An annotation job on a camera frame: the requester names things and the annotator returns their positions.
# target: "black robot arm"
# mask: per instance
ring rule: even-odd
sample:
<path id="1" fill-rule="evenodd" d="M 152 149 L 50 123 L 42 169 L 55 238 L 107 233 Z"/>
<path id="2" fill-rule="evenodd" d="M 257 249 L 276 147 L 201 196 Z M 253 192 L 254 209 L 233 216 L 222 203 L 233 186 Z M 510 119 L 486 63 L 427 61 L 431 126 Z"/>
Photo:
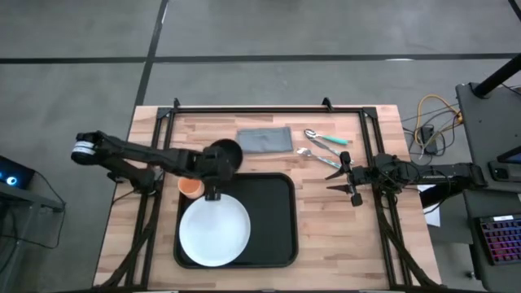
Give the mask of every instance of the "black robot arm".
<path id="1" fill-rule="evenodd" d="M 356 186 L 364 184 L 377 184 L 382 192 L 393 194 L 399 194 L 407 185 L 436 185 L 422 192 L 423 207 L 438 203 L 446 196 L 460 193 L 464 189 L 483 188 L 487 185 L 481 168 L 471 163 L 423 166 L 402 161 L 395 155 L 378 154 L 373 158 L 372 167 L 351 168 L 350 156 L 346 151 L 340 154 L 340 161 L 342 168 L 327 179 L 346 174 L 348 184 L 328 188 L 351 194 L 353 206 L 361 204 Z"/>
<path id="2" fill-rule="evenodd" d="M 130 180 L 133 188 L 141 193 L 155 191 L 156 174 L 151 168 L 137 168 L 124 159 L 159 166 L 165 172 L 177 176 L 199 179 L 208 190 L 215 190 L 222 181 L 229 181 L 236 168 L 225 150 L 212 144 L 203 151 L 169 148 L 157 150 L 137 143 L 125 142 L 101 131 L 79 133 L 71 158 L 82 165 L 100 165 L 110 171 L 112 180 L 123 177 Z M 209 192 L 210 198 L 218 194 Z"/>

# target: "backlit keyboard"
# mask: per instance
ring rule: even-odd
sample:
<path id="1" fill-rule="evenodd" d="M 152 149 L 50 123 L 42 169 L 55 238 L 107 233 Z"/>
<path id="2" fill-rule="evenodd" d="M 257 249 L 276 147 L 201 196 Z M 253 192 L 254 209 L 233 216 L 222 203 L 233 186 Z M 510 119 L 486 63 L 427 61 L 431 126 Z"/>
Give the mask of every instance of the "backlit keyboard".
<path id="1" fill-rule="evenodd" d="M 521 215 L 477 219 L 492 265 L 521 262 Z"/>

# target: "desk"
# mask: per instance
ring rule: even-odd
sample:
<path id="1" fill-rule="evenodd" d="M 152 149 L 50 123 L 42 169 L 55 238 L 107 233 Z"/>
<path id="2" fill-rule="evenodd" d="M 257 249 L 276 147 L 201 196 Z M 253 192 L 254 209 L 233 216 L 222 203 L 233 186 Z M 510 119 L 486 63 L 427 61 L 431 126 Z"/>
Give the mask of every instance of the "desk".
<path id="1" fill-rule="evenodd" d="M 489 161 L 521 145 L 521 127 L 518 122 L 521 110 L 519 96 L 504 87 L 494 89 L 490 93 L 493 95 L 490 99 L 475 97 L 469 85 L 458 85 L 456 91 L 465 120 L 463 125 L 472 163 L 481 167 L 488 182 L 485 190 L 464 191 L 468 217 L 472 219 L 521 213 L 521 203 L 516 194 L 521 192 L 521 183 L 494 181 L 488 168 Z M 481 247 L 475 227 L 471 225 L 470 230 L 475 244 L 472 249 L 475 271 L 483 285 L 491 291 L 519 291 L 516 276 L 519 276 L 521 265 L 491 266 L 484 254 L 484 248 Z"/>
<path id="2" fill-rule="evenodd" d="M 466 210 L 469 219 L 482 216 L 511 215 L 521 211 L 517 194 L 492 190 L 465 190 Z M 470 225 L 475 245 L 471 246 L 476 277 L 485 289 L 498 292 L 519 291 L 519 265 L 490 265 L 485 247 L 481 244 L 476 225 Z"/>
<path id="3" fill-rule="evenodd" d="M 150 145 L 157 107 L 137 107 L 129 141 Z M 377 106 L 380 129 L 387 153 L 409 159 L 396 106 Z M 331 153 L 314 146 L 303 130 L 310 128 L 354 142 L 344 148 L 355 164 L 367 165 L 361 137 L 360 118 L 345 113 L 277 114 L 177 114 L 171 147 L 202 150 L 220 138 L 234 138 L 238 129 L 290 126 L 294 148 L 307 147 L 317 155 L 338 161 Z M 376 145 L 372 143 L 373 152 Z M 370 186 L 360 186 L 364 199 L 352 207 L 349 197 L 327 186 L 344 184 L 345 178 L 325 182 L 335 170 L 322 162 L 295 153 L 245 155 L 240 173 L 280 172 L 296 187 L 299 254 L 281 269 L 183 269 L 173 259 L 177 201 L 177 178 L 166 175 L 160 218 L 148 288 L 151 290 L 340 290 L 388 288 L 374 200 Z M 115 197 L 131 190 L 122 184 Z M 405 245 L 434 281 L 440 281 L 436 259 L 423 217 L 418 193 L 398 195 L 398 211 Z M 111 210 L 94 284 L 105 281 L 123 260 L 132 243 L 139 199 L 131 195 Z M 401 279 L 396 253 L 396 275 Z"/>

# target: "computer monitor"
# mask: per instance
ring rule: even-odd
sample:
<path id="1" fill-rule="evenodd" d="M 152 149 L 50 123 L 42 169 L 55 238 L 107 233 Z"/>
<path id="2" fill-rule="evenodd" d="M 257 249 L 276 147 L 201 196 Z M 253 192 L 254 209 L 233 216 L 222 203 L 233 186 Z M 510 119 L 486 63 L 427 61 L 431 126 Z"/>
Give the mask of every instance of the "computer monitor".
<path id="1" fill-rule="evenodd" d="M 497 161 L 506 164 L 521 164 L 521 146 L 514 150 L 507 151 L 503 155 L 497 157 Z"/>

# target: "concrete floor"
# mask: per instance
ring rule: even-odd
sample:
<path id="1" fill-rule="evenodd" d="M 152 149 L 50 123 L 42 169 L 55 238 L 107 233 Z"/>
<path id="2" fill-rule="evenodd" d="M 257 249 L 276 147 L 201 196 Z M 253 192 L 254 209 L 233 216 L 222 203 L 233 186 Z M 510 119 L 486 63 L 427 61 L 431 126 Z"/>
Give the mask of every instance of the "concrete floor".
<path id="1" fill-rule="evenodd" d="M 159 7 L 160 0 L 0 0 L 0 58 L 145 57 Z M 157 55 L 512 53 L 521 51 L 520 29 L 506 0 L 171 0 Z M 456 84 L 481 81 L 506 61 L 161 63 L 144 104 L 317 104 L 329 97 L 397 104 L 405 118 L 425 94 L 455 103 Z M 68 202 L 60 246 L 31 247 L 17 290 L 91 285 L 114 184 L 100 168 L 75 165 L 70 150 L 81 131 L 125 137 L 142 70 L 142 63 L 0 64 L 0 154 L 42 172 Z M 521 76 L 507 84 L 521 84 Z M 441 106 L 430 101 L 424 111 Z M 470 160 L 463 128 L 456 134 L 434 163 Z M 52 242 L 54 235 L 40 236 Z M 471 270 L 465 246 L 434 247 L 446 285 L 480 288 L 464 275 Z"/>

